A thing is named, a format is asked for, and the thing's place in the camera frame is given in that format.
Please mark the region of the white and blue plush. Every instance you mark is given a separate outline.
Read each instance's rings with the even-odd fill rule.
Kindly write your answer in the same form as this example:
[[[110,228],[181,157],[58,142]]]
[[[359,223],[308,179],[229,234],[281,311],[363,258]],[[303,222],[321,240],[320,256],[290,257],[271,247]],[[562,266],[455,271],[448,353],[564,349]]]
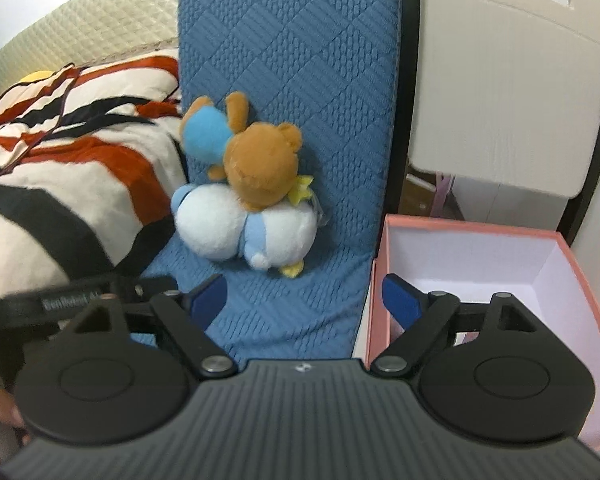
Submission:
[[[321,220],[312,193],[251,212],[225,183],[183,185],[171,210],[178,236],[195,255],[213,262],[242,258],[253,270],[275,269],[286,278],[303,271]]]

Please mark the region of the brown bear plush blue shirt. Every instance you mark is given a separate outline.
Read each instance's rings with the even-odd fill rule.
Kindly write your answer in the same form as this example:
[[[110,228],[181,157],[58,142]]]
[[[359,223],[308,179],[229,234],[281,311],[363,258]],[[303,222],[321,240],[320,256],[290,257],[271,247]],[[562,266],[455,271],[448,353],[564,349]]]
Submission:
[[[245,93],[230,93],[224,110],[200,96],[183,117],[184,152],[208,166],[210,180],[227,182],[250,211],[313,194],[313,178],[299,174],[300,128],[290,122],[248,122],[248,116]]]

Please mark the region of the pink cardboard storage box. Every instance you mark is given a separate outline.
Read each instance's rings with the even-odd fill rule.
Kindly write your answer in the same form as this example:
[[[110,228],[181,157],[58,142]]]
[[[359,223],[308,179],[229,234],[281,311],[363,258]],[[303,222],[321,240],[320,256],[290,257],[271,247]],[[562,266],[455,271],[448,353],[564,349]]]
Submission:
[[[595,400],[580,438],[600,450],[600,307],[558,233],[389,214],[356,342],[364,363],[399,330],[381,300],[388,273],[423,292],[445,290],[467,302],[486,302],[496,292],[515,295],[592,373]]]

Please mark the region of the striped orange black white blanket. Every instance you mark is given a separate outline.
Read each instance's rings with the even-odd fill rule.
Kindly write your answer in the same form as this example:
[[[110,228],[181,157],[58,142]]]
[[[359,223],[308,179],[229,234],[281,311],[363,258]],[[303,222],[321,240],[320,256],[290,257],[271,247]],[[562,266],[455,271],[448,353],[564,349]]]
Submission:
[[[148,268],[187,177],[179,106],[173,49],[0,94],[0,297]]]

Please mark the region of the white plastic chair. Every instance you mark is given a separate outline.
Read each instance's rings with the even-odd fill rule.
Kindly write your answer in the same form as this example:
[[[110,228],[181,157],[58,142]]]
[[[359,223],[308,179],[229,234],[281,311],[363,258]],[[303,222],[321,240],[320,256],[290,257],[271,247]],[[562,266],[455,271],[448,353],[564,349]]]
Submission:
[[[600,180],[600,0],[399,0],[385,207],[407,167],[566,201],[573,242]]]

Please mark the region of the blue textured chair cushion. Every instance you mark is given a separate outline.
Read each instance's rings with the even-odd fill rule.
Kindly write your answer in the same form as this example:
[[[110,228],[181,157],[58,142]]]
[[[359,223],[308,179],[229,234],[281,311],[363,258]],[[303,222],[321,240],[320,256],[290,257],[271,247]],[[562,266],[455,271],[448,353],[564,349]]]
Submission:
[[[174,234],[149,266],[227,300],[235,362],[350,356],[387,186],[401,0],[178,0]]]

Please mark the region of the cream quilted headboard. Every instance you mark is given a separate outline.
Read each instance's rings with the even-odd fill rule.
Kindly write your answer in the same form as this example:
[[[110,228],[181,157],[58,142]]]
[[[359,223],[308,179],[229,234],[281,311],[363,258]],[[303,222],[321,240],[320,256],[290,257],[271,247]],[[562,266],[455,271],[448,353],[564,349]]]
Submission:
[[[0,49],[0,92],[37,70],[178,46],[178,0],[69,0]]]

